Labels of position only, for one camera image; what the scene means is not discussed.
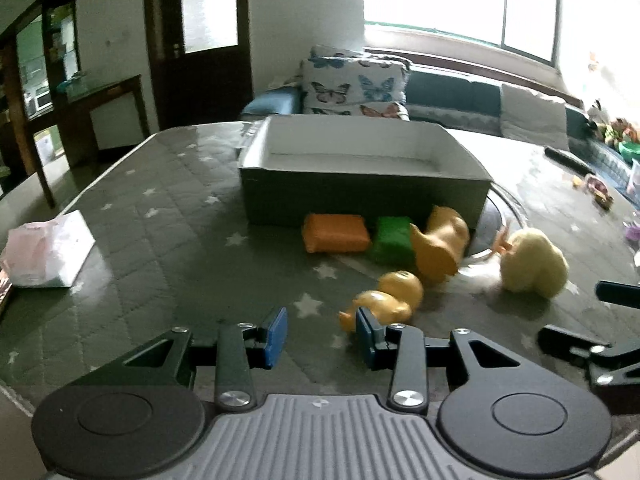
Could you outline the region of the green sponge block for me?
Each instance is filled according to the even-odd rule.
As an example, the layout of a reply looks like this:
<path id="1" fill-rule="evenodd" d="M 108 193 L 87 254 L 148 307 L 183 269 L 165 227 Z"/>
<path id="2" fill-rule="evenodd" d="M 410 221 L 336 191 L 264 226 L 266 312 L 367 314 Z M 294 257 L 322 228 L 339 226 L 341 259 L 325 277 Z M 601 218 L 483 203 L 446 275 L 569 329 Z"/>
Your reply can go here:
<path id="1" fill-rule="evenodd" d="M 381 264 L 406 268 L 414 263 L 408 217 L 380 217 L 371 248 L 372 258 Z"/>

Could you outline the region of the orange sponge block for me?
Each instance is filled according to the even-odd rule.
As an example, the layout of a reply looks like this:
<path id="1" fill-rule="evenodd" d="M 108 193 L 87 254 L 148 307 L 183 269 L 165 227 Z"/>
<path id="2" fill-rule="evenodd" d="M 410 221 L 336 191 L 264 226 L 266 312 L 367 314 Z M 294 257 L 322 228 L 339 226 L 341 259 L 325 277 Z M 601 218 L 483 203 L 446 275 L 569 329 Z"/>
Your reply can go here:
<path id="1" fill-rule="evenodd" d="M 303 229 L 306 252 L 365 252 L 371 239 L 364 220 L 356 214 L 308 214 Z"/>

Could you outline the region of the dark wooden side table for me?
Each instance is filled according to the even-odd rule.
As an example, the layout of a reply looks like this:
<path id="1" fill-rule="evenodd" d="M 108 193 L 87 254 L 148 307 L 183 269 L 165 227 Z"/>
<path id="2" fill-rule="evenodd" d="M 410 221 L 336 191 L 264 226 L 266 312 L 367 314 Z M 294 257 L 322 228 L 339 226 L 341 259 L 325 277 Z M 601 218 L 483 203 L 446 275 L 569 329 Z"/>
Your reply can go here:
<path id="1" fill-rule="evenodd" d="M 29 142 L 51 127 L 58 129 L 68 168 L 96 169 L 106 164 L 151 135 L 141 77 L 90 90 L 24 123 Z"/>

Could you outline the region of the small yellow toy truck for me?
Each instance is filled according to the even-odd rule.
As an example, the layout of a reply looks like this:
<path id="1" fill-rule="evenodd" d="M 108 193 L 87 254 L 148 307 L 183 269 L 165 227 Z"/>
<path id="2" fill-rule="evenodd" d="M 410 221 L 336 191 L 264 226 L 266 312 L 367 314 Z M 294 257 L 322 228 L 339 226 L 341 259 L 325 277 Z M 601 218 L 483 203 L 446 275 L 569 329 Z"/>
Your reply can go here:
<path id="1" fill-rule="evenodd" d="M 598 204 L 604 210 L 610 210 L 612 207 L 612 203 L 614 202 L 613 197 L 608 195 L 608 193 L 603 193 L 600 191 L 593 192 L 593 200 L 596 204 Z"/>

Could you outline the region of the small yellow rubber duck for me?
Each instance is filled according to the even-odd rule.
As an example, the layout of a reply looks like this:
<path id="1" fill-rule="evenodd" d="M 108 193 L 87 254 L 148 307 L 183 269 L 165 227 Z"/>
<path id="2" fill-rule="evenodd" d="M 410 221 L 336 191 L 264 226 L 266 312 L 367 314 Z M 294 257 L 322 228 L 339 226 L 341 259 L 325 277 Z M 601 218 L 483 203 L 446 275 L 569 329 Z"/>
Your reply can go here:
<path id="1" fill-rule="evenodd" d="M 360 292 L 346 311 L 338 312 L 338 322 L 346 333 L 356 330 L 356 312 L 367 308 L 383 325 L 407 323 L 422 304 L 424 289 L 408 271 L 383 274 L 376 289 Z"/>

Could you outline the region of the stuffed toy pile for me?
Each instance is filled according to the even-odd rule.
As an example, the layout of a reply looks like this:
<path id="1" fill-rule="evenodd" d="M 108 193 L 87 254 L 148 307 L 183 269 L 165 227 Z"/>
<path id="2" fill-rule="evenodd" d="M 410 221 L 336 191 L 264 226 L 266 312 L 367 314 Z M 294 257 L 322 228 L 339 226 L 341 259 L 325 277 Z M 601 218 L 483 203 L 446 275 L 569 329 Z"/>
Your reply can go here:
<path id="1" fill-rule="evenodd" d="M 593 102 L 587 115 L 596 138 L 610 148 L 618 148 L 618 144 L 622 142 L 639 143 L 639 133 L 634 125 L 624 118 L 609 118 L 599 100 Z"/>

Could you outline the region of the pale yellow plush duck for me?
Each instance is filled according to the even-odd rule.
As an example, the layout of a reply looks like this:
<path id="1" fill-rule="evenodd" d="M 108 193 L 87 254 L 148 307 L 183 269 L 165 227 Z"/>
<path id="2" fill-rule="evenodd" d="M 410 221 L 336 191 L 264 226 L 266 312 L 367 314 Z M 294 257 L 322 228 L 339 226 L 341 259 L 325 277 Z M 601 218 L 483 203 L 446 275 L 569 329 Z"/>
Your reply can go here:
<path id="1" fill-rule="evenodd" d="M 502 228 L 491 247 L 500 256 L 500 280 L 508 292 L 534 292 L 542 298 L 558 296 L 570 267 L 563 253 L 541 230 Z"/>

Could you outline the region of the white tissue packet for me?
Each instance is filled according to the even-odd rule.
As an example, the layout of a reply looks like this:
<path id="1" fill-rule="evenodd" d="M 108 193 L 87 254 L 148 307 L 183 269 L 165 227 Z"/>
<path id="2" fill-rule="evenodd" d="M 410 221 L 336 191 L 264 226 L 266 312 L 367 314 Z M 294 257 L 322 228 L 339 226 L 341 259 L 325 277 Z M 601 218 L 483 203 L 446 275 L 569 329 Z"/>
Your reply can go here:
<path id="1" fill-rule="evenodd" d="M 1 269 L 21 288 L 70 288 L 96 244 L 81 212 L 9 230 Z"/>

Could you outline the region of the grey cardboard storage box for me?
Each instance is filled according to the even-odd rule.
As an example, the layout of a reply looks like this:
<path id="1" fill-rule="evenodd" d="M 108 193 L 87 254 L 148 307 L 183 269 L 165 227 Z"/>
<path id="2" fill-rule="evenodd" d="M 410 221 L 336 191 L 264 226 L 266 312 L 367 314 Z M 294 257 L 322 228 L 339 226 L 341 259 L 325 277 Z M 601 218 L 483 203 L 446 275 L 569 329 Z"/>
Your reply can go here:
<path id="1" fill-rule="evenodd" d="M 239 158 L 246 218 L 301 226 L 308 214 L 408 217 L 436 206 L 475 229 L 492 177 L 444 127 L 363 116 L 274 115 Z"/>

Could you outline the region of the pink toy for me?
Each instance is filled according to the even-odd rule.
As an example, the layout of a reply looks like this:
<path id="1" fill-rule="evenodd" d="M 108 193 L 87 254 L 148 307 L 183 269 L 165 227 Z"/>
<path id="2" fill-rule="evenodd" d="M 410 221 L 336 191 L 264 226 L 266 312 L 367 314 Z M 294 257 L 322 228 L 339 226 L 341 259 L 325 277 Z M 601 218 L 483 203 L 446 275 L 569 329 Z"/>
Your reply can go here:
<path id="1" fill-rule="evenodd" d="M 588 191 L 590 193 L 600 193 L 604 196 L 608 195 L 608 187 L 600 178 L 598 178 L 594 174 L 587 174 L 585 176 L 585 186 L 586 188 L 588 188 Z"/>

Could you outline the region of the black remote control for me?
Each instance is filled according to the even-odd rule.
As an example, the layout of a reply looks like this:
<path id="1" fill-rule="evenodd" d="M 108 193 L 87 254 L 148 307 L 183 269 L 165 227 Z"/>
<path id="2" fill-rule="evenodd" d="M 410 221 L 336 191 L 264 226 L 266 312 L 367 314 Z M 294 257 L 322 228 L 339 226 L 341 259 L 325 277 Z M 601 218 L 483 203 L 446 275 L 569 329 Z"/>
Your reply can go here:
<path id="1" fill-rule="evenodd" d="M 553 146 L 546 146 L 544 148 L 544 154 L 554 162 L 574 171 L 575 174 L 579 174 L 582 177 L 585 177 L 587 174 L 594 174 L 594 170 L 588 164 L 570 152 L 559 150 Z"/>

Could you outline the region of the white cushion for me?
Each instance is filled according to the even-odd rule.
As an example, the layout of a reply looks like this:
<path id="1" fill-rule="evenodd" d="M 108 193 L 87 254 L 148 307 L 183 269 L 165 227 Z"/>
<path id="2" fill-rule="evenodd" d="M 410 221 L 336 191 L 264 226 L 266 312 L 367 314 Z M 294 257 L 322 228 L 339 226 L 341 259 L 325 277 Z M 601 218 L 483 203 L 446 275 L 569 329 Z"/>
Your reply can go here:
<path id="1" fill-rule="evenodd" d="M 512 84 L 502 84 L 500 96 L 500 129 L 505 138 L 568 150 L 563 99 Z"/>

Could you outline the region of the green plastic bowl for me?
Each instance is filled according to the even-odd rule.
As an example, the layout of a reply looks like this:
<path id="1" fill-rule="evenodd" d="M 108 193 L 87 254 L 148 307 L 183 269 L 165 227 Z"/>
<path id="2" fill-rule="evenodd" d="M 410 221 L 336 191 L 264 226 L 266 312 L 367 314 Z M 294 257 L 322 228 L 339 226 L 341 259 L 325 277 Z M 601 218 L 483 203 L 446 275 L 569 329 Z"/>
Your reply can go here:
<path id="1" fill-rule="evenodd" d="M 623 160 L 631 165 L 634 160 L 640 160 L 640 144 L 630 141 L 620 142 L 617 145 L 618 151 L 623 157 Z"/>

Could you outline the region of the purple toy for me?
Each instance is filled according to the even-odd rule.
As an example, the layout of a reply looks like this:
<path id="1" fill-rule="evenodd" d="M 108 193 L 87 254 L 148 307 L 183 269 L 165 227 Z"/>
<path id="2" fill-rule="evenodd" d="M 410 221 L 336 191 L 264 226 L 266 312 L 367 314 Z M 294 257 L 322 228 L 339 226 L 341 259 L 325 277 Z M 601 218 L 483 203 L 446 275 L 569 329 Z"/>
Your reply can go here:
<path id="1" fill-rule="evenodd" d="M 640 226 L 637 222 L 630 222 L 625 224 L 624 237 L 628 242 L 639 243 L 640 242 Z"/>

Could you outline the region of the dark wooden door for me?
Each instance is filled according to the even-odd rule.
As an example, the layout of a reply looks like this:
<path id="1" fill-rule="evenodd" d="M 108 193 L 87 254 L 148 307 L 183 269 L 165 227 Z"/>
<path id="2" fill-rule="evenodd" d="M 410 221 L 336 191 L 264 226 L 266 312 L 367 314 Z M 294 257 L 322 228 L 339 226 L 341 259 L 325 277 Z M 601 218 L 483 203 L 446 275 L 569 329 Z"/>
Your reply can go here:
<path id="1" fill-rule="evenodd" d="M 226 122 L 253 97 L 248 0 L 144 0 L 158 125 Z"/>

